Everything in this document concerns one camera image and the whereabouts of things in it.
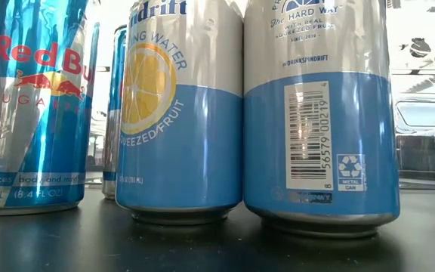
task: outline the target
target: aluminum can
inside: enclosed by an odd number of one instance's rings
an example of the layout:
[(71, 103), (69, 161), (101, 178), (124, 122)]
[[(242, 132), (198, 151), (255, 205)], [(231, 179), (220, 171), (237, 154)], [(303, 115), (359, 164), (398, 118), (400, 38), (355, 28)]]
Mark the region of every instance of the aluminum can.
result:
[(128, 23), (116, 201), (204, 224), (242, 199), (242, 16), (221, 0), (136, 2)]
[(382, 0), (251, 0), (245, 203), (314, 236), (375, 232), (400, 212)]
[(0, 1), (0, 215), (83, 198), (99, 6)]
[(109, 107), (106, 114), (105, 146), (103, 149), (105, 165), (103, 169), (102, 193), (107, 199), (115, 199), (126, 37), (127, 25), (118, 27), (113, 39), (112, 79), (110, 80)]

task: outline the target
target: can lid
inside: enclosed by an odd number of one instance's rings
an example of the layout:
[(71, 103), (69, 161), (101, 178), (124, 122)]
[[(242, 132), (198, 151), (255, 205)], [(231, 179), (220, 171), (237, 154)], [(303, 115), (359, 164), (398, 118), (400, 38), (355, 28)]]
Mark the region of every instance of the can lid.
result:
[(126, 28), (126, 27), (127, 27), (127, 24), (123, 24), (123, 25), (117, 27), (117, 28), (115, 29), (114, 34), (117, 33), (119, 30), (124, 29), (124, 28)]

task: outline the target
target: silver can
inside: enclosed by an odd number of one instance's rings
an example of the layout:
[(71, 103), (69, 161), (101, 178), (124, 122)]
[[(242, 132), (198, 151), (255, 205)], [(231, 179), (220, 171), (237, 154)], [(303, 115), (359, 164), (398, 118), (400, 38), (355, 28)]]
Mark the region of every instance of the silver can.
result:
[(120, 109), (122, 108), (122, 83), (125, 67), (127, 25), (115, 30), (113, 39), (112, 79), (109, 106), (106, 113), (105, 145), (103, 147), (103, 187), (107, 199), (115, 199), (115, 182), (119, 163)]
[(137, 2), (128, 26), (116, 202), (204, 224), (242, 200), (242, 16), (222, 0)]
[(385, 1), (251, 0), (245, 203), (280, 230), (357, 237), (400, 211)]

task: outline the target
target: spindrift logo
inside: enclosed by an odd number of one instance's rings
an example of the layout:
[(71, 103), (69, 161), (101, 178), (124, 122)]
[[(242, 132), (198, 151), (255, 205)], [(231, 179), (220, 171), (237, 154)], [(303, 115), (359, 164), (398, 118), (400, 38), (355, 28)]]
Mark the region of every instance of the spindrift logo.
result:
[(144, 2), (140, 9), (130, 20), (130, 27), (147, 20), (154, 16), (171, 15), (171, 14), (187, 14), (187, 3), (185, 1), (176, 2), (176, 0), (160, 0)]
[(324, 3), (325, 0), (285, 0), (281, 9), (282, 13), (293, 11), (301, 6), (318, 5)]

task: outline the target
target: red bull sugarfree can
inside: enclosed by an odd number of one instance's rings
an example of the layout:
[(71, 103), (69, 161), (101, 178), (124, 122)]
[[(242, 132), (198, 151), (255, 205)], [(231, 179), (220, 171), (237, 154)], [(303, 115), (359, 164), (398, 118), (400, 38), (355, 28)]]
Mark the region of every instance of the red bull sugarfree can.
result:
[(0, 215), (85, 190), (99, 0), (0, 0)]

